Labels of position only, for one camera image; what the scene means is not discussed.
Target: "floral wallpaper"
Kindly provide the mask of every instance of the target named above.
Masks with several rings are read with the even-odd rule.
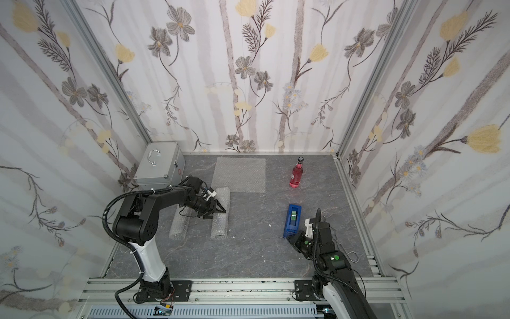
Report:
[[[401,1],[78,0],[154,141],[336,152]]]
[[[60,2],[0,6],[0,313],[67,318],[105,267],[100,216],[136,188],[145,144]]]
[[[509,15],[419,2],[341,157],[416,318],[509,310]]]

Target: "aluminum toolbox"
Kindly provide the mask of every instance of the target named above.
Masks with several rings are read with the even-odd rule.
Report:
[[[184,164],[177,142],[149,143],[134,179],[143,190],[177,185],[181,182]]]

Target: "bubble wrap sheet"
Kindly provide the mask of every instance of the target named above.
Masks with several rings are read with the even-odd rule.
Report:
[[[181,212],[182,215],[186,215],[186,216],[182,216],[181,214],[179,214],[181,209],[182,209],[182,207],[177,206],[177,209],[175,210],[175,215],[173,216],[172,226],[170,227],[170,233],[168,235],[168,237],[170,237],[170,239],[184,239],[184,238],[186,238],[186,233],[188,232],[188,225],[190,223],[190,217],[186,217],[186,216],[195,216],[196,215],[196,212],[193,209],[186,207]]]
[[[228,229],[228,214],[230,212],[230,189],[222,187],[216,189],[216,197],[220,204],[225,208],[226,213],[214,213],[213,225],[211,227],[212,239],[224,239]]]
[[[228,187],[231,192],[265,193],[266,159],[219,157],[211,187]]]

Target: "gray floor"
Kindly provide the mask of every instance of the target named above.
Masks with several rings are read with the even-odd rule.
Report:
[[[218,155],[188,155],[184,175],[211,184]],[[212,220],[192,218],[185,240],[168,237],[176,206],[160,213],[156,243],[171,278],[299,278],[311,277],[312,262],[303,258],[282,238],[289,204],[302,206],[304,220],[317,208],[336,229],[347,251],[356,251],[352,264],[364,277],[371,277],[360,235],[355,226],[332,156],[304,156],[301,184],[289,186],[296,155],[254,155],[266,159],[265,193],[231,193],[228,236],[211,240]],[[106,278],[135,278],[138,267],[123,246],[116,252]]]

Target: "glass bottle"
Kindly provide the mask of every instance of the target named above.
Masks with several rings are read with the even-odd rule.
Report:
[[[290,179],[290,187],[296,188],[299,186],[299,182],[301,181],[301,176],[303,175],[303,161],[304,158],[301,156],[297,158],[296,167],[292,170],[292,176]]]

